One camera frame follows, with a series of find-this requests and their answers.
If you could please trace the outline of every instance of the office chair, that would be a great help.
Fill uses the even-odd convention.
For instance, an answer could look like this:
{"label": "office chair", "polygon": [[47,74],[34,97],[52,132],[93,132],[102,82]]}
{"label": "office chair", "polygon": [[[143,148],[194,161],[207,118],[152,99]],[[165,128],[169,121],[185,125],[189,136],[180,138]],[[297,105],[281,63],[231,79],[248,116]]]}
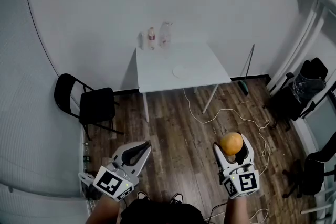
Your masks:
{"label": "office chair", "polygon": [[[84,89],[84,93],[80,97],[79,115],[73,114],[70,108],[70,94],[75,82],[82,84]],[[112,119],[115,115],[114,104],[119,104],[114,101],[113,90],[111,88],[94,90],[72,75],[62,74],[57,80],[54,98],[56,104],[62,111],[79,119],[89,141],[91,141],[91,138],[88,134],[88,124],[93,124],[117,134],[123,134],[113,129]],[[98,122],[103,121],[110,121],[112,128],[98,124]]]}
{"label": "office chair", "polygon": [[288,194],[283,194],[282,197],[288,198],[297,188],[299,188],[297,198],[301,198],[302,194],[315,195],[320,192],[325,176],[334,175],[334,180],[336,181],[336,165],[333,171],[324,172],[324,163],[329,161],[336,153],[335,145],[336,132],[321,151],[311,153],[307,156],[304,162],[304,170],[301,168],[300,160],[295,161],[295,165],[298,168],[296,174],[283,170],[282,173],[286,175],[289,182],[294,183],[294,185],[290,192]]}
{"label": "office chair", "polygon": [[[289,119],[295,121],[298,117],[307,114],[306,111],[302,112],[309,101],[325,88],[324,80],[327,73],[327,68],[319,58],[305,61],[294,81],[285,86],[290,79],[294,78],[293,73],[287,73],[286,80],[279,91],[263,106],[263,108],[270,108],[275,112],[275,122],[270,128],[274,129],[279,119],[282,119],[287,125],[286,131],[288,131],[290,129]],[[312,102],[309,111],[314,108],[315,104]]]}

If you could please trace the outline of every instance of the person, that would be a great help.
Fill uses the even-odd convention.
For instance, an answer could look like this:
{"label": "person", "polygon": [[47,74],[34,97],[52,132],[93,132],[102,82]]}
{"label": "person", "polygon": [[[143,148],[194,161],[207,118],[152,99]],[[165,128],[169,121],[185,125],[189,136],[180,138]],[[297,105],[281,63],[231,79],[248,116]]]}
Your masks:
{"label": "person", "polygon": [[[103,194],[87,224],[115,224],[119,212],[119,203]],[[151,201],[146,193],[138,192],[133,201],[121,213],[121,224],[206,224],[201,212],[192,205],[183,203],[180,193],[174,195],[169,203]],[[249,224],[246,197],[229,199],[226,206],[224,224]]]}

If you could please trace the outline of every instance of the broom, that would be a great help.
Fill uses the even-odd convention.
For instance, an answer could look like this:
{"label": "broom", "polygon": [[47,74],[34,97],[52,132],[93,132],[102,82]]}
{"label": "broom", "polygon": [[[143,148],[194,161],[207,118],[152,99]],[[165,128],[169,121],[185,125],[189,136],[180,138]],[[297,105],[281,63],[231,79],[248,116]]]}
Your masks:
{"label": "broom", "polygon": [[243,93],[244,93],[245,96],[248,95],[248,88],[247,88],[247,84],[246,84],[246,78],[247,78],[248,70],[250,69],[250,64],[251,64],[252,55],[253,55],[253,51],[254,51],[254,46],[255,46],[255,44],[253,44],[252,49],[250,51],[250,54],[247,57],[247,59],[250,58],[250,61],[248,63],[248,67],[247,67],[247,71],[246,71],[246,75],[245,75],[245,80],[244,81],[240,80],[238,82],[238,85],[241,88],[241,90],[243,91]]}

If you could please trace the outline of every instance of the bottle label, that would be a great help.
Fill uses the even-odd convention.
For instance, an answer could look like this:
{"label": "bottle label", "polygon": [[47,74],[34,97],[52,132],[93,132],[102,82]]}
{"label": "bottle label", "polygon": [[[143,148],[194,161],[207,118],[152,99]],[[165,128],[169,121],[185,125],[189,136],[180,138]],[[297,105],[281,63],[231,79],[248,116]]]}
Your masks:
{"label": "bottle label", "polygon": [[90,163],[91,162],[90,156],[83,156],[83,162]]}

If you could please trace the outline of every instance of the broom handle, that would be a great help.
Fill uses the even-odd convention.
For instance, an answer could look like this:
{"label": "broom handle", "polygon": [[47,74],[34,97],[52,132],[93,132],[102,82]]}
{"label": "broom handle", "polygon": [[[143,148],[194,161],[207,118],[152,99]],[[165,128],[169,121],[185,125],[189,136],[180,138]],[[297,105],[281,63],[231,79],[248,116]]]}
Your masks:
{"label": "broom handle", "polygon": [[250,61],[248,62],[248,67],[247,67],[247,71],[246,71],[246,75],[245,75],[245,80],[244,80],[244,82],[246,82],[246,78],[247,78],[248,70],[250,69],[250,64],[251,64],[251,61],[252,61],[252,56],[253,56],[253,51],[254,51],[254,46],[255,46],[255,44],[253,44],[252,49],[251,49],[251,52],[250,52],[250,54],[249,54],[249,57],[250,57],[250,55],[251,55],[251,58],[250,58]]}

